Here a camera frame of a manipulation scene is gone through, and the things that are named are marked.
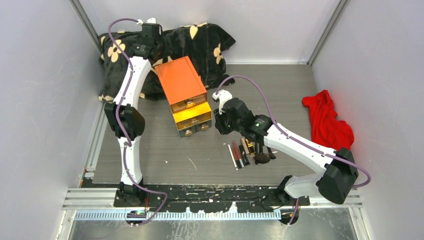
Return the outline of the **orange drawer organizer box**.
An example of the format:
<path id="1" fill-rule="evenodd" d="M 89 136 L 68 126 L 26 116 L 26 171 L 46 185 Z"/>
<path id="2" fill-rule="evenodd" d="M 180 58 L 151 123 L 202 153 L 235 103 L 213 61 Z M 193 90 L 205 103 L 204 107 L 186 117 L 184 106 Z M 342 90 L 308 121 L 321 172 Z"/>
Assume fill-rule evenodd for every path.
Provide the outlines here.
<path id="1" fill-rule="evenodd" d="M 184 56 L 154 67 L 181 138 L 212 126 L 208 93 L 192 61 Z"/>

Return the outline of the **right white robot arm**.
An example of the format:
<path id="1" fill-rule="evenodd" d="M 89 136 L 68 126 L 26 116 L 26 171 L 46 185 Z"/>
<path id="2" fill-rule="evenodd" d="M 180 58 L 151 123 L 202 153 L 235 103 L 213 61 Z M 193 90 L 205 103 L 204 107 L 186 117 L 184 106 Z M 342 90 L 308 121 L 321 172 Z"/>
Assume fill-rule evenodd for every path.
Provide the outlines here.
<path id="1" fill-rule="evenodd" d="M 313 170 L 310 175 L 284 177 L 275 194 L 281 204 L 288 206 L 297 198 L 315 195 L 339 205 L 345 202 L 359 175 L 350 150 L 311 142 L 273 123 L 267 115 L 254 115 L 237 97 L 214 96 L 213 100 L 219 104 L 213 113 L 220 134 L 238 132 L 246 140 L 285 153 Z"/>

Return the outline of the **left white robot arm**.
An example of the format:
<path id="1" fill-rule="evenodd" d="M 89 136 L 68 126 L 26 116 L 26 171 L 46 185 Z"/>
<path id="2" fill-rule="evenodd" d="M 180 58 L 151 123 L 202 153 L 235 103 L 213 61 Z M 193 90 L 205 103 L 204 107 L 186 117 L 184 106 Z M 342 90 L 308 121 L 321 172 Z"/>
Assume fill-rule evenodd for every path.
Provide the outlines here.
<path id="1" fill-rule="evenodd" d="M 151 71 L 151 61 L 161 54 L 162 26 L 150 18 L 147 22 L 137 20 L 141 26 L 141 39 L 134 44 L 129 53 L 108 29 L 112 48 L 127 60 L 127 70 L 121 87 L 111 103 L 104 106 L 104 112 L 111 130 L 117 137 L 122 174 L 116 190 L 116 207 L 142 206 L 149 190 L 143 187 L 143 174 L 140 167 L 140 140 L 146 121 L 138 111 L 138 102 L 145 79 Z"/>

